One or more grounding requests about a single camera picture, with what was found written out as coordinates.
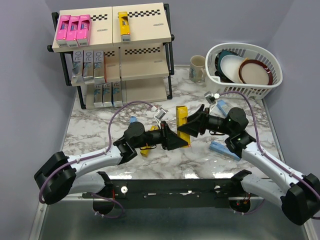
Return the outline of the red metallic toothpaste box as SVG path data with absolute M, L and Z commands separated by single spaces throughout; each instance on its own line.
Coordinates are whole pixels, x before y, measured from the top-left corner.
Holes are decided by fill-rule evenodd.
M 83 84 L 83 66 L 84 66 L 84 51 L 75 50 L 72 55 L 72 76 L 71 76 L 71 85 L 74 87 L 80 86 Z

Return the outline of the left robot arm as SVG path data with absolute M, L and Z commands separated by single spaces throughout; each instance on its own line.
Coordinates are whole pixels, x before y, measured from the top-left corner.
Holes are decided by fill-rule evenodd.
M 56 152 L 34 175 L 39 187 L 38 199 L 42 204 L 52 205 L 73 193 L 90 192 L 101 198 L 107 197 L 111 185 L 90 177 L 89 173 L 125 164 L 137 156 L 137 149 L 157 145 L 170 151 L 188 146 L 188 142 L 170 130 L 165 121 L 160 123 L 159 129 L 149 131 L 136 121 L 107 148 L 83 155 L 67 156 L 62 151 Z

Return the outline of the pink toothpaste box long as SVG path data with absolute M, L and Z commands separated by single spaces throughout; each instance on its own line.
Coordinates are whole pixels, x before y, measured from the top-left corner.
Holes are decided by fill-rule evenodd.
M 71 16 L 69 19 L 66 35 L 66 44 L 69 48 L 76 48 L 79 46 L 77 42 L 79 18 L 79 16 Z

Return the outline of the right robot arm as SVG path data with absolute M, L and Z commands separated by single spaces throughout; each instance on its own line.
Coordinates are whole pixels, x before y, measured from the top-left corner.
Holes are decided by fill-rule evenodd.
M 258 139 L 245 130 L 249 121 L 246 113 L 233 107 L 225 118 L 212 116 L 201 106 L 177 129 L 190 136 L 203 135 L 205 131 L 227 135 L 226 147 L 239 158 L 251 163 L 271 181 L 248 173 L 230 183 L 230 191 L 241 196 L 245 192 L 262 197 L 281 208 L 294 224 L 301 226 L 320 210 L 320 180 L 312 173 L 305 175 L 268 154 Z

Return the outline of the metallic blue toothpaste box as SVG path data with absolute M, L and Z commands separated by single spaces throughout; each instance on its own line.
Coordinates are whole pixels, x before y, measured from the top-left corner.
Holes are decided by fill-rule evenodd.
M 120 81 L 112 83 L 112 103 L 116 108 L 123 106 L 122 86 Z
M 102 87 L 102 105 L 105 108 L 109 108 L 113 106 L 112 103 L 112 84 L 107 82 Z
M 96 85 L 93 93 L 93 105 L 95 108 L 103 107 L 103 86 Z

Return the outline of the yellow toothpaste box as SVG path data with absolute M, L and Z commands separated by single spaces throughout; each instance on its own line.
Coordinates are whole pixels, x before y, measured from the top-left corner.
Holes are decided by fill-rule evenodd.
M 128 13 L 126 11 L 118 12 L 120 38 L 123 43 L 131 41 L 131 30 L 129 25 Z
M 176 127 L 180 127 L 184 124 L 187 123 L 187 117 L 188 117 L 188 108 L 185 105 L 182 106 L 177 106 L 176 107 Z M 191 139 L 190 139 L 190 135 L 184 132 L 181 132 L 179 130 L 177 130 L 177 135 L 185 140 L 188 145 L 184 146 L 184 148 L 188 148 L 191 146 Z
M 152 125 L 151 128 L 150 128 L 151 131 L 152 130 L 157 130 L 157 129 L 158 129 L 158 127 L 156 125 Z M 149 149 L 148 146 L 142 147 L 140 149 L 140 154 L 141 154 L 142 157 L 148 157 L 149 152 L 150 152 L 150 149 Z

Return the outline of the silver foil toothpaste box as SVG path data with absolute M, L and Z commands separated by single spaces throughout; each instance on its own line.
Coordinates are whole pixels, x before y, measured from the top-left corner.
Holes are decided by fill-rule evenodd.
M 89 84 L 94 79 L 94 51 L 85 50 L 83 53 L 83 81 Z

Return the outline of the pink toothpaste box diagonal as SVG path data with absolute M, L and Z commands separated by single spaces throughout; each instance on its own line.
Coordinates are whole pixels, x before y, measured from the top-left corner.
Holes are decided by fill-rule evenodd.
M 59 17 L 57 29 L 56 29 L 56 36 L 55 42 L 59 47 L 67 47 L 67 33 L 68 33 L 68 26 L 71 16 L 70 15 L 61 15 Z

